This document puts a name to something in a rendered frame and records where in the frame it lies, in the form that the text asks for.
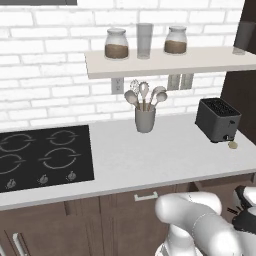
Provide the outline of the brown drawer front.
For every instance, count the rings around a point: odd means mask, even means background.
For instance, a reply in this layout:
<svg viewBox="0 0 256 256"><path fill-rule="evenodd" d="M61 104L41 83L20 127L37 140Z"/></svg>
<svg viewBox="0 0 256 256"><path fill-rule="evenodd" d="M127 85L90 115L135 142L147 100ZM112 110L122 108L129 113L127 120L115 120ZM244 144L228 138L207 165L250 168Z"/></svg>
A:
<svg viewBox="0 0 256 256"><path fill-rule="evenodd" d="M155 214L156 199L136 201L118 211L115 220L115 256L154 256L168 233Z"/></svg>
<svg viewBox="0 0 256 256"><path fill-rule="evenodd" d="M228 208L237 210L233 204L233 191L239 186L256 186L256 178L252 173L222 177L209 180L196 181L195 185L199 191L216 194L222 203L221 216L228 222L232 221L234 214Z"/></svg>

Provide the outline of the grey utensil pot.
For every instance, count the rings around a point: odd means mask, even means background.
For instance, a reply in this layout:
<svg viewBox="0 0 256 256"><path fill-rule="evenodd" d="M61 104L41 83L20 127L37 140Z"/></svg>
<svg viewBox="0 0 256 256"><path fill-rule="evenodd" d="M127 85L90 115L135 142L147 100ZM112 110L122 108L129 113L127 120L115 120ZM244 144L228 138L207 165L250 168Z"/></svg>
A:
<svg viewBox="0 0 256 256"><path fill-rule="evenodd" d="M149 133L152 131L155 123L156 108L152 104L146 104L145 110L143 104L135 109L135 125L140 133Z"/></svg>

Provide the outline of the pale wooden spoon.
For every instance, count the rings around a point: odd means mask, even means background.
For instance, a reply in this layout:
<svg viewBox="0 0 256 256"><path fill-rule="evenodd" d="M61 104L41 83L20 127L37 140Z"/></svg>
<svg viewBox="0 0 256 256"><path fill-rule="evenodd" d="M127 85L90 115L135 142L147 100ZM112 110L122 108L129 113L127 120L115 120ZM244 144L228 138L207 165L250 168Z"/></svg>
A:
<svg viewBox="0 0 256 256"><path fill-rule="evenodd" d="M139 103L138 103L138 98L132 90L126 91L124 94L124 97L128 103L134 105L137 109L140 108Z"/></svg>
<svg viewBox="0 0 256 256"><path fill-rule="evenodd" d="M139 92L142 97L142 110L145 110L146 107L146 96L149 92L149 84L147 82L141 82L139 84Z"/></svg>
<svg viewBox="0 0 256 256"><path fill-rule="evenodd" d="M157 86L153 89L152 93L151 93L151 97L150 97L150 101L149 103L152 103L154 94L159 93L159 92L165 92L166 93L166 89L163 86Z"/></svg>
<svg viewBox="0 0 256 256"><path fill-rule="evenodd" d="M167 94L165 92L159 92L154 94L156 98L156 103L152 105L152 107L156 107L158 103L164 102L167 99Z"/></svg>

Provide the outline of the metal whisk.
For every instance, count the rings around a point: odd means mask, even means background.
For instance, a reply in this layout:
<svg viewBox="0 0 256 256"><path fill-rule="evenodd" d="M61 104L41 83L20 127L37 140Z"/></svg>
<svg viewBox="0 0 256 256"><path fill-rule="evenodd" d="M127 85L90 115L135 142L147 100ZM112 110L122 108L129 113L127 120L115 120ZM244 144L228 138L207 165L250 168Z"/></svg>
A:
<svg viewBox="0 0 256 256"><path fill-rule="evenodd" d="M134 79L130 83L130 89L134 92L135 96L139 94L139 82L137 79Z"/></svg>

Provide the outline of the glass jar with brown filling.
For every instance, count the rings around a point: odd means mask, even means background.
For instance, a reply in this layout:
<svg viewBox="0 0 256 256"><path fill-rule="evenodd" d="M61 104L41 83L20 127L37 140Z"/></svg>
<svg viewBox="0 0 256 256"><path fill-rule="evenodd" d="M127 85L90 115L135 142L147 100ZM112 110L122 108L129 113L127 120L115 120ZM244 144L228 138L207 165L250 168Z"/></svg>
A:
<svg viewBox="0 0 256 256"><path fill-rule="evenodd" d="M109 59L126 59L129 56L129 46L126 30L110 28L107 30L105 42L105 57Z"/></svg>
<svg viewBox="0 0 256 256"><path fill-rule="evenodd" d="M184 54L187 51L186 27L170 26L164 44L164 52L168 54Z"/></svg>

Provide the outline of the black hob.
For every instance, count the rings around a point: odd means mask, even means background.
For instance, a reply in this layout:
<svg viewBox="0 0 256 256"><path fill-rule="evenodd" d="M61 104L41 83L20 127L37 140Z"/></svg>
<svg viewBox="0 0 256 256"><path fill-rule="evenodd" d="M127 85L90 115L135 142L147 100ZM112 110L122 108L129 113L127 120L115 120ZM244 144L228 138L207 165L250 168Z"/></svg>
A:
<svg viewBox="0 0 256 256"><path fill-rule="evenodd" d="M76 179L67 180L73 171ZM38 180L46 175L48 182ZM12 189L6 187L16 181ZM94 180L88 125L0 133L0 193Z"/></svg>

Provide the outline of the dark grey toaster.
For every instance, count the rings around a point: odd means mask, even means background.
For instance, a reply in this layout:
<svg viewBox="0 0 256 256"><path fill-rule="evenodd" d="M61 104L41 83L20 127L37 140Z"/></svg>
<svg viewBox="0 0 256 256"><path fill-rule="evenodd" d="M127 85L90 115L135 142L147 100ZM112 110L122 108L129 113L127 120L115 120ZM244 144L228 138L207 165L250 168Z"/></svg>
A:
<svg viewBox="0 0 256 256"><path fill-rule="evenodd" d="M221 98L199 101L195 124L212 143L233 141L241 113Z"/></svg>

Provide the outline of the tall clear glass tumbler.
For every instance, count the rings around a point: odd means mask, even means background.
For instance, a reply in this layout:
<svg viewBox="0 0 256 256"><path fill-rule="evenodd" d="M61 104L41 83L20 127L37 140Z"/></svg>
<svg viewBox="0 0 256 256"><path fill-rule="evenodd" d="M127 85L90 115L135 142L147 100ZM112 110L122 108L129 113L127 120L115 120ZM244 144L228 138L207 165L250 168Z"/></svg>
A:
<svg viewBox="0 0 256 256"><path fill-rule="evenodd" d="M152 23L138 23L137 32L137 57L139 59L149 59L153 35Z"/></svg>

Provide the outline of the tall dark brown cabinet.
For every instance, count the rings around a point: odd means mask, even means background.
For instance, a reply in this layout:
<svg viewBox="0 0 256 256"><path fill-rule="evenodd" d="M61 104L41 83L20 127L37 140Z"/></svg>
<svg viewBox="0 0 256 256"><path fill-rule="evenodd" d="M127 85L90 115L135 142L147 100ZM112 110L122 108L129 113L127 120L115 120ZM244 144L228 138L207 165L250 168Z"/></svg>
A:
<svg viewBox="0 0 256 256"><path fill-rule="evenodd" d="M256 0L245 0L240 21L256 23ZM247 48L253 54L256 54L255 30ZM227 72L221 98L242 114L238 130L256 145L256 70Z"/></svg>

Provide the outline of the brown cupboard door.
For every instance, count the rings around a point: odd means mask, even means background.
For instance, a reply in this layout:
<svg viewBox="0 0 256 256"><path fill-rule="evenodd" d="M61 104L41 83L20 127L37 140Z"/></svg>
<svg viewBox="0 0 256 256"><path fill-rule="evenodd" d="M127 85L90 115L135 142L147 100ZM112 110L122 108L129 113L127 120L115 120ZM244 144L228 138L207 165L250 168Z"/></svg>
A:
<svg viewBox="0 0 256 256"><path fill-rule="evenodd" d="M20 256L14 233L28 256L104 256L98 199L0 210L6 256Z"/></svg>

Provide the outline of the dark grey overhead cabinet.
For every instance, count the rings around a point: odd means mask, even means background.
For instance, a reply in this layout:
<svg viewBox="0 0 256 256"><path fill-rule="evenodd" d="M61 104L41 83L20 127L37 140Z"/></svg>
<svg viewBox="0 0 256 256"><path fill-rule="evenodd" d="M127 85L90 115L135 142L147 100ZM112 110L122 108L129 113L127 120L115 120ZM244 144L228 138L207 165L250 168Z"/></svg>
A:
<svg viewBox="0 0 256 256"><path fill-rule="evenodd" d="M24 6L76 6L77 0L0 0L0 5L24 5Z"/></svg>

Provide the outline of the white wall socket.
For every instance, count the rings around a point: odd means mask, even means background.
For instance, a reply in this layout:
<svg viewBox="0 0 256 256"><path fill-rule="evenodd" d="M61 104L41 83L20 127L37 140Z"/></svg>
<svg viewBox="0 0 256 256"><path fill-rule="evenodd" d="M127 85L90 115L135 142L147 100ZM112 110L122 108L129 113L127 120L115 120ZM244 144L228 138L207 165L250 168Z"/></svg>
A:
<svg viewBox="0 0 256 256"><path fill-rule="evenodd" d="M179 89L179 83L180 83L180 75L179 74L173 74L168 76L168 85L167 90L178 90Z"/></svg>
<svg viewBox="0 0 256 256"><path fill-rule="evenodd" d="M183 74L181 79L181 90L189 90L192 88L194 74Z"/></svg>
<svg viewBox="0 0 256 256"><path fill-rule="evenodd" d="M113 95L124 93L124 79L123 78L112 78L111 79L111 92Z"/></svg>

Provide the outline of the white wall shelf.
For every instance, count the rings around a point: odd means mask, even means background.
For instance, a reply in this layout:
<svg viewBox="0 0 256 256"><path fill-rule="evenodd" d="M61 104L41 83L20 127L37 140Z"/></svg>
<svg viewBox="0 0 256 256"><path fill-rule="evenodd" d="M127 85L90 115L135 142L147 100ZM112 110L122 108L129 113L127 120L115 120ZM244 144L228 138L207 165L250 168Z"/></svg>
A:
<svg viewBox="0 0 256 256"><path fill-rule="evenodd" d="M138 59L135 50L125 60L107 59L103 51L90 51L85 60L90 79L256 70L256 54L236 55L232 47L192 47L184 55L152 49L146 60Z"/></svg>

